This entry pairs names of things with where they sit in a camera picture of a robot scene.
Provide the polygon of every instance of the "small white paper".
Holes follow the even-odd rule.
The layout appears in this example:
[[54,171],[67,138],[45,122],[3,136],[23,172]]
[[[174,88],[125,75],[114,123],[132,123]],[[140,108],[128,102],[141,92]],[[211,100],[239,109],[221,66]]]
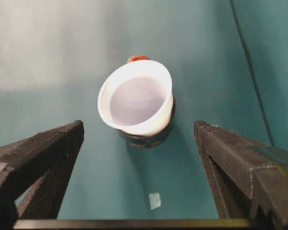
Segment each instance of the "small white paper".
[[150,210],[161,207],[161,199],[159,193],[149,194]]

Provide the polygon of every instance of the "black base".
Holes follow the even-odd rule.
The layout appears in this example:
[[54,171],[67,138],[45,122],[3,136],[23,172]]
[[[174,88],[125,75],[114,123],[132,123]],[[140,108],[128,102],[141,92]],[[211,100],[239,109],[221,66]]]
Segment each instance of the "black base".
[[131,145],[136,146],[138,148],[152,148],[155,147],[159,144],[161,144],[169,135],[171,130],[173,129],[174,123],[173,123],[173,118],[175,114],[175,99],[173,101],[173,108],[172,108],[172,113],[171,113],[171,118],[168,123],[168,125],[162,129],[160,132],[149,136],[139,136],[139,135],[132,135],[125,133],[120,130],[120,133],[124,139],[126,139]]

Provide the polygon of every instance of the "teal surface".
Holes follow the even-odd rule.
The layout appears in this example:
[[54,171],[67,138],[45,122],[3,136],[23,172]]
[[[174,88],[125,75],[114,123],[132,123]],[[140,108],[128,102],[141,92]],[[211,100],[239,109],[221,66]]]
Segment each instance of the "teal surface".
[[288,150],[288,0],[235,0],[275,144]]
[[[149,150],[96,105],[137,54],[169,69],[177,106],[170,136]],[[75,119],[85,139],[60,219],[217,218],[194,121],[268,142],[228,1],[0,1],[0,145]],[[150,210],[150,193],[161,207]]]

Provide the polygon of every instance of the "white cup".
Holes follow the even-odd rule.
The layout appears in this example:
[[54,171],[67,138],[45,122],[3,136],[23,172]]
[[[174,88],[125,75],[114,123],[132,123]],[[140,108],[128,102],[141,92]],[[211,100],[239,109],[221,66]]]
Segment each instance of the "white cup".
[[173,107],[170,73],[152,60],[128,63],[106,79],[97,104],[107,125],[132,135],[156,134],[170,122]]

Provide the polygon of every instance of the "black wire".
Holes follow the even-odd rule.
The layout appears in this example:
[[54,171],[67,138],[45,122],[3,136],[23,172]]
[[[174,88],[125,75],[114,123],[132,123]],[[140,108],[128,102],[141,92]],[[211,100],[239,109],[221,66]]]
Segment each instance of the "black wire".
[[239,20],[238,20],[238,17],[237,17],[236,7],[235,7],[235,4],[234,4],[233,0],[229,0],[229,3],[230,3],[230,6],[231,6],[231,10],[232,10],[233,16],[234,16],[234,20],[235,20],[235,24],[236,24],[236,27],[237,27],[237,30],[238,30],[239,38],[240,38],[240,41],[241,41],[241,44],[242,44],[242,47],[243,47],[243,50],[244,50],[244,53],[245,53],[245,56],[246,56],[246,59],[247,59],[247,63],[248,63],[250,74],[251,74],[251,77],[252,77],[252,80],[253,80],[253,84],[254,84],[254,88],[255,88],[255,91],[256,91],[257,99],[258,99],[258,102],[259,102],[261,113],[263,115],[264,125],[265,125],[265,128],[267,130],[270,143],[271,143],[272,146],[274,146],[275,145],[274,139],[273,139],[272,132],[271,132],[271,129],[270,129],[270,126],[269,126],[269,123],[268,123],[268,120],[267,120],[267,117],[266,117],[266,114],[265,114],[265,111],[264,111],[264,104],[263,104],[263,101],[261,99],[260,92],[258,90],[258,86],[257,86],[256,78],[255,78],[255,73],[254,73],[254,69],[253,69],[252,58],[251,58],[251,55],[250,55],[249,50],[248,50],[248,47],[247,47],[247,45],[245,43],[245,40],[243,38],[243,35],[242,35],[242,31],[241,31],[241,28],[240,28]]

